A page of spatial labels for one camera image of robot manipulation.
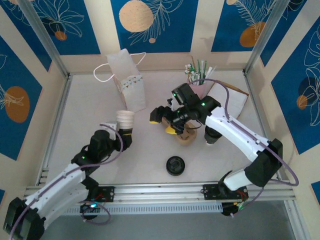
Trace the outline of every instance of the orange circle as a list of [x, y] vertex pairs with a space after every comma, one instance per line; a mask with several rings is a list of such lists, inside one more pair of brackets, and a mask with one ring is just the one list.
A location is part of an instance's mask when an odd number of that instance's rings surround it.
[[143, 1], [131, 0], [120, 9], [119, 19], [125, 30], [138, 33], [150, 28], [154, 22], [154, 14]]
[[154, 44], [155, 42], [156, 42], [155, 38], [152, 37], [152, 38], [149, 39], [149, 43]]
[[236, 4], [236, 2], [238, 2], [238, 0], [226, 0], [226, 4], [228, 5]]
[[[15, 99], [23, 97], [23, 99], [19, 101], [20, 104], [17, 104], [10, 101], [10, 96]], [[27, 119], [30, 110], [30, 100], [26, 90], [20, 86], [12, 86], [6, 91], [4, 97], [6, 100], [9, 100], [9, 102], [5, 104], [5, 111], [8, 117], [16, 123], [23, 123]]]
[[60, 41], [67, 40], [67, 34], [65, 34], [63, 31], [56, 31], [54, 36]]
[[296, 104], [297, 104], [298, 108], [300, 108], [301, 110], [305, 109], [308, 104], [307, 97], [305, 95], [299, 96], [296, 100]]
[[241, 34], [240, 37], [240, 44], [242, 47], [245, 48], [252, 48], [256, 45], [256, 42], [258, 38], [256, 39], [256, 29], [257, 29], [257, 36], [259, 37], [262, 30], [265, 27], [265, 22], [260, 21], [257, 22], [256, 24], [247, 27]]

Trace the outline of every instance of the white paper bag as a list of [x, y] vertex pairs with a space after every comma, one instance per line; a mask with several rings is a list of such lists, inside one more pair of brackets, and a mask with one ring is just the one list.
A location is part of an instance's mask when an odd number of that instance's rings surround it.
[[[144, 56], [135, 64], [131, 56], [139, 54], [144, 54]], [[93, 71], [94, 77], [100, 82], [107, 82], [113, 78], [124, 105], [131, 112], [137, 112], [147, 107], [143, 77], [136, 67], [145, 56], [145, 52], [129, 54], [127, 49], [122, 49], [117, 53], [107, 54], [108, 63], [98, 66]], [[104, 65], [110, 65], [113, 75], [107, 80], [100, 80], [96, 76], [96, 70]]]

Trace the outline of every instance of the paper bag handle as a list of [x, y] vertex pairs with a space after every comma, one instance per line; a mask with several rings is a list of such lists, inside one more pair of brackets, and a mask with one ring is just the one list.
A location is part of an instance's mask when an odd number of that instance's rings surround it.
[[140, 53], [132, 53], [132, 54], [130, 54], [130, 56], [132, 56], [132, 55], [140, 55], [140, 54], [143, 54], [143, 57], [142, 57], [142, 58], [140, 59], [140, 61], [136, 64], [136, 66], [141, 63], [141, 61], [145, 58], [145, 56], [147, 55], [147, 53], [146, 53], [146, 52], [140, 52]]
[[[132, 54], [130, 54], [130, 56], [132, 56], [132, 55], [140, 55], [140, 54], [143, 54], [143, 57], [142, 57], [142, 58], [140, 59], [140, 61], [136, 64], [136, 66], [141, 63], [141, 61], [145, 58], [145, 56], [147, 55], [147, 53], [146, 53], [146, 52], [140, 52], [140, 53], [132, 53]], [[95, 77], [95, 79], [97, 79], [99, 82], [102, 82], [102, 83], [108, 82], [110, 79], [112, 79], [112, 78], [114, 77], [114, 74], [112, 74], [112, 76], [109, 77], [107, 80], [101, 80], [101, 79], [99, 79], [99, 78], [97, 77], [97, 75], [96, 75], [96, 70], [97, 70], [98, 68], [102, 67], [102, 66], [105, 66], [105, 65], [109, 65], [109, 63], [101, 64], [100, 66], [97, 66], [97, 67], [93, 70], [93, 76]]]

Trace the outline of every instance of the wooden block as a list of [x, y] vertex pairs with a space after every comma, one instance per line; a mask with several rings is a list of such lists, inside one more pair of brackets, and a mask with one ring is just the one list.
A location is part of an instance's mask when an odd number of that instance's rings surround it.
[[[170, 126], [170, 123], [167, 121], [165, 117], [162, 118], [162, 125], [167, 128]], [[177, 141], [181, 145], [190, 145], [197, 137], [197, 130], [194, 129], [195, 126], [191, 122], [187, 122], [184, 125], [184, 131], [180, 135], [174, 135], [174, 137], [177, 139]]]

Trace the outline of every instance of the metal frame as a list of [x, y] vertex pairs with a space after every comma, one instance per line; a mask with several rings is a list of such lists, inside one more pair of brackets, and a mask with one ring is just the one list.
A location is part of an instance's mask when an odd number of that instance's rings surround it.
[[[205, 200], [201, 189], [205, 184], [213, 182], [186, 182], [186, 183], [151, 183], [151, 184], [102, 184], [101, 186], [114, 186], [115, 204], [181, 204], [181, 203], [208, 203], [208, 202], [234, 202], [228, 200]], [[27, 197], [41, 189], [40, 186], [29, 186], [26, 189]], [[261, 190], [255, 185], [247, 186], [249, 201]], [[288, 185], [268, 183], [257, 201], [293, 201], [293, 189]]]
[[260, 34], [258, 40], [256, 41], [255, 46], [253, 47], [251, 56], [244, 68], [245, 76], [250, 72], [251, 68], [255, 64], [256, 60], [260, 57], [263, 49], [267, 45], [272, 33], [274, 32], [279, 20], [282, 17], [282, 14], [288, 7], [288, 4], [291, 0], [276, 0], [275, 6], [270, 13], [268, 20], [263, 28], [262, 33]]
[[[104, 203], [111, 215], [139, 215], [139, 214], [198, 214], [222, 213], [221, 202], [196, 202], [196, 203], [159, 203], [159, 204], [114, 204]], [[80, 205], [75, 205], [64, 212], [64, 216], [79, 216]], [[107, 215], [101, 208], [93, 209], [86, 215]]]
[[62, 95], [60, 97], [60, 102], [59, 102], [59, 105], [58, 105], [58, 108], [57, 108], [57, 111], [55, 114], [55, 119], [54, 119], [54, 123], [52, 126], [52, 130], [50, 133], [50, 138], [49, 138], [48, 144], [45, 148], [43, 160], [41, 161], [38, 175], [36, 177], [36, 185], [41, 184], [41, 178], [43, 177], [44, 169], [48, 168], [48, 166], [49, 166], [49, 160], [51, 159], [53, 150], [55, 148], [60, 124], [62, 121], [62, 117], [64, 115], [64, 111], [65, 111], [65, 107], [66, 107], [66, 103], [67, 103], [67, 99], [68, 99], [68, 95], [69, 95], [69, 91], [70, 91], [70, 87], [71, 87], [72, 78], [73, 78], [73, 76], [68, 77], [67, 81], [64, 84]]
[[41, 19], [38, 16], [34, 7], [32, 6], [32, 3], [29, 0], [17, 0], [17, 3], [19, 4], [19, 8], [21, 9], [25, 18], [28, 20], [34, 33], [42, 43], [44, 49], [49, 54], [52, 61], [55, 62], [61, 74], [67, 78], [69, 76], [67, 68], [61, 60], [60, 54], [54, 42], [49, 36], [49, 33], [47, 32], [45, 26], [41, 22]]
[[[66, 77], [66, 83], [63, 89], [63, 93], [60, 98], [59, 106], [56, 113], [56, 118], [51, 130], [50, 139], [48, 141], [47, 148], [45, 150], [45, 155], [41, 163], [40, 171], [37, 176], [36, 185], [31, 186], [26, 189], [26, 196], [37, 191], [44, 184], [46, 179], [46, 174], [48, 173], [48, 164], [52, 156], [52, 152], [57, 140], [59, 127], [61, 124], [62, 116], [66, 106], [69, 90], [71, 87], [72, 79], [69, 78], [69, 73], [60, 58], [59, 52], [51, 40], [48, 32], [43, 26], [39, 16], [37, 15], [32, 4], [28, 0], [17, 0], [19, 7], [26, 19], [30, 23], [35, 34], [39, 38], [40, 42], [48, 52], [49, 56], [56, 63], [59, 71]], [[262, 31], [260, 37], [257, 40], [255, 47], [252, 50], [252, 54], [248, 60], [248, 63], [243, 70], [244, 78], [247, 84], [248, 91], [252, 97], [252, 102], [254, 109], [256, 111], [260, 127], [262, 129], [263, 135], [267, 136], [266, 129], [264, 127], [264, 122], [261, 118], [262, 112], [257, 106], [257, 96], [252, 91], [250, 81], [248, 80], [248, 73], [252, 69], [256, 60], [260, 57], [261, 52], [266, 46], [269, 38], [271, 37], [274, 29], [276, 28], [284, 10], [288, 6], [290, 0], [278, 0], [273, 11], [271, 12], [269, 19]], [[115, 197], [114, 204], [117, 205], [156, 205], [156, 204], [204, 204], [208, 201], [204, 200], [203, 194], [200, 193], [203, 184], [208, 184], [208, 182], [190, 182], [190, 183], [160, 183], [160, 184], [121, 184], [114, 185]], [[256, 196], [260, 189], [256, 186], [248, 186], [249, 199]], [[293, 189], [287, 185], [280, 185], [277, 183], [268, 183], [265, 186], [265, 190], [261, 196], [257, 199], [258, 201], [284, 201], [287, 213], [291, 222], [291, 226], [296, 239], [311, 239], [307, 227], [303, 221], [303, 217], [300, 214], [298, 206], [295, 202], [295, 194]]]

